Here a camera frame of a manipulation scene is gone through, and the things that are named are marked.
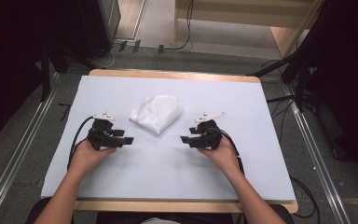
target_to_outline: white surface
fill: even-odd
[[[177,96],[182,116],[155,136],[129,121],[145,96]],[[114,129],[134,137],[131,146],[106,158],[82,182],[78,196],[119,199],[236,200],[233,188],[212,162],[183,144],[194,118],[225,111],[217,125],[235,142],[246,177],[266,200],[292,201],[295,194],[260,83],[139,77],[82,77],[41,196],[51,196],[66,173],[68,153],[83,120],[107,111]],[[87,135],[91,120],[78,139]]]

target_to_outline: metal frame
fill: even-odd
[[[288,95],[295,94],[290,84],[285,84],[284,88],[286,94]],[[341,197],[339,196],[339,193],[337,191],[337,188],[333,182],[333,179],[331,178],[330,173],[328,172],[328,169],[324,164],[322,155],[319,151],[318,146],[316,145],[316,142],[310,131],[310,127],[308,126],[308,123],[303,113],[299,111],[296,104],[292,104],[291,107],[293,110],[293,114],[295,115],[298,127],[303,135],[307,149],[310,153],[312,162],[316,168],[316,172],[319,176],[322,187],[324,188],[324,193],[326,194],[326,198],[330,203],[331,209],[333,211],[337,223],[343,223],[343,224],[351,223],[348,214],[345,210],[344,203],[342,202]]]
[[[22,161],[24,160],[28,148],[34,140],[34,136],[39,130],[40,124],[42,123],[43,118],[48,111],[48,108],[50,107],[51,101],[56,93],[59,81],[60,75],[58,73],[55,73],[51,80],[52,90],[50,94],[48,95],[45,102],[39,104],[39,107],[36,109],[34,117],[32,118],[24,135],[22,136],[19,144],[17,145],[17,148],[14,151],[9,163],[7,164],[5,171],[0,177],[0,206],[2,204],[2,201],[5,199],[7,192],[9,191],[9,188],[16,176],[16,173],[20,169]]]

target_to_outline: black curtain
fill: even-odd
[[[41,83],[37,13],[32,1],[0,0],[0,132]]]
[[[337,119],[343,134],[334,139],[358,161],[358,1],[334,4],[307,56],[317,67],[308,83]]]

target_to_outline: black cable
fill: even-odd
[[[274,116],[272,116],[272,119],[275,119],[278,115],[280,115],[281,113],[283,113],[284,111],[287,110],[288,107],[286,107],[285,109],[281,110],[280,112],[276,113]]]
[[[287,110],[289,109],[289,106],[293,103],[293,101],[290,101],[289,105],[284,109],[284,112],[283,112],[283,116],[282,116],[282,122],[281,122],[281,132],[279,134],[279,143],[281,143],[282,141],[282,133],[283,133],[283,122],[284,122],[284,117],[286,116],[286,113],[287,113]]]
[[[234,141],[232,141],[231,137],[228,135],[228,133],[226,133],[225,131],[223,130],[220,130],[220,133],[225,136],[228,141],[231,143],[231,145],[234,147],[234,150],[235,150],[235,156],[237,157],[237,163],[238,163],[238,166],[240,167],[240,170],[241,170],[241,173],[243,175],[245,175],[245,172],[243,171],[243,164],[242,164],[242,160],[241,160],[241,155],[240,155],[240,152],[237,150],[237,147],[235,146],[234,144]]]
[[[284,100],[281,100],[280,102],[278,102],[278,103],[275,105],[275,108],[274,108],[274,110],[272,111],[271,116],[273,116],[273,115],[275,114],[275,112],[276,112],[277,109],[278,109],[278,106],[279,106],[283,101],[284,101]]]
[[[187,33],[187,41],[185,42],[185,44],[180,47],[180,48],[176,48],[176,49],[167,49],[167,50],[178,50],[178,49],[182,49],[184,48],[188,41],[190,40],[190,23],[191,23],[191,17],[193,15],[193,7],[194,7],[194,0],[190,0],[190,3],[188,4],[188,8],[187,8],[187,30],[188,30],[188,33]]]
[[[77,132],[75,134],[75,138],[74,138],[74,141],[72,142],[72,145],[71,145],[71,151],[69,153],[69,160],[68,160],[68,166],[67,166],[67,170],[69,170],[69,166],[71,165],[71,161],[72,161],[72,158],[74,157],[74,154],[75,154],[75,143],[76,143],[76,139],[77,137],[79,136],[79,133],[80,131],[82,130],[83,126],[87,123],[87,121],[89,121],[90,119],[93,119],[93,116],[90,116],[88,118],[86,118],[83,123],[81,123],[80,127],[77,129]]]
[[[319,210],[319,206],[316,203],[316,200],[313,197],[312,193],[310,192],[310,189],[307,188],[307,186],[304,183],[302,183],[301,181],[299,181],[298,179],[296,179],[296,178],[294,178],[292,176],[290,176],[290,179],[293,180],[299,187],[301,187],[304,190],[304,192],[310,197],[310,200],[313,203],[313,210],[312,210],[312,212],[310,214],[304,216],[304,215],[300,215],[298,213],[294,213],[294,215],[297,216],[297,217],[307,218],[307,217],[313,216],[313,214],[315,214],[315,212],[316,212],[317,223],[318,224],[321,223],[321,211]]]
[[[285,65],[285,64],[286,64],[286,63],[283,62],[282,60],[277,60],[277,59],[276,59],[276,60],[269,60],[269,61],[264,62],[264,63],[261,65],[261,68],[263,68],[267,63],[272,63],[272,62],[281,62],[282,65]],[[281,73],[281,75],[283,75],[283,73],[282,73],[280,67],[278,67],[278,71]]]

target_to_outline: crumpled plastic bag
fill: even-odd
[[[170,95],[146,97],[139,111],[133,110],[130,120],[149,132],[159,135],[182,114],[179,99]]]

